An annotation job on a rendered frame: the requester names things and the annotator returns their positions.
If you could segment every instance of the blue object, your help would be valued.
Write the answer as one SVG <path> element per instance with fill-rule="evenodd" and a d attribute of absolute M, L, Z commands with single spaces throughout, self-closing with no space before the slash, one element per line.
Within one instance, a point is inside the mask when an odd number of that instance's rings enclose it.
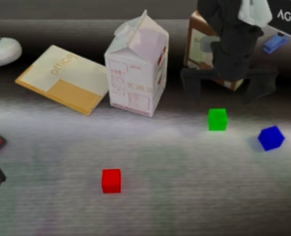
<path fill-rule="evenodd" d="M 265 42 L 263 50 L 266 53 L 271 54 L 275 50 L 277 50 L 278 48 L 287 44 L 289 42 L 289 40 L 290 40 L 290 38 L 286 35 L 280 36 L 280 35 L 276 34 L 271 39 L 269 39 L 268 41 Z"/>
<path fill-rule="evenodd" d="M 285 137 L 277 126 L 272 126 L 263 129 L 260 132 L 258 139 L 263 149 L 265 151 L 270 151 L 272 149 L 279 148 L 282 145 Z"/>

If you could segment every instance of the sneaker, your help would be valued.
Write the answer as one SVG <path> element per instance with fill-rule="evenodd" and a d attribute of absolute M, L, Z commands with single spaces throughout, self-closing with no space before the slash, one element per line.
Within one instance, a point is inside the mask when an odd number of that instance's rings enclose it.
<path fill-rule="evenodd" d="M 22 47 L 12 38 L 0 38 L 0 66 L 10 64 L 22 54 Z"/>

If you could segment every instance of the red cube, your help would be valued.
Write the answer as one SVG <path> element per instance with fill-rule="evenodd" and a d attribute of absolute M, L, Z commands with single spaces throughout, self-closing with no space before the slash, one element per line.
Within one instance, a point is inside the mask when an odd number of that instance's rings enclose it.
<path fill-rule="evenodd" d="M 102 170 L 101 188 L 103 193 L 121 193 L 120 169 Z"/>

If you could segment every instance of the white carton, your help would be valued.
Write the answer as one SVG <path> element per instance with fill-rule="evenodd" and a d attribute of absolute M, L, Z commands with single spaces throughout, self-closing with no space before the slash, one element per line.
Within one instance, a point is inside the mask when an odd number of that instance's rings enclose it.
<path fill-rule="evenodd" d="M 146 10 L 117 28 L 104 55 L 113 107 L 153 116 L 166 86 L 168 42 Z"/>

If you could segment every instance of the gray table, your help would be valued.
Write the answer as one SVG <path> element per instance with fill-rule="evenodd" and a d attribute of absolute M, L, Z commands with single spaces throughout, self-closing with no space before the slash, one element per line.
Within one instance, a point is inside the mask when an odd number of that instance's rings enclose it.
<path fill-rule="evenodd" d="M 0 236 L 291 236 L 291 88 L 243 106 L 205 84 L 197 106 L 170 83 L 153 118 L 107 98 L 86 117 L 15 85 L 26 66 L 0 69 Z M 207 131 L 214 107 L 226 132 Z M 264 152 L 271 125 L 286 141 Z M 122 194 L 101 193 L 103 168 Z"/>

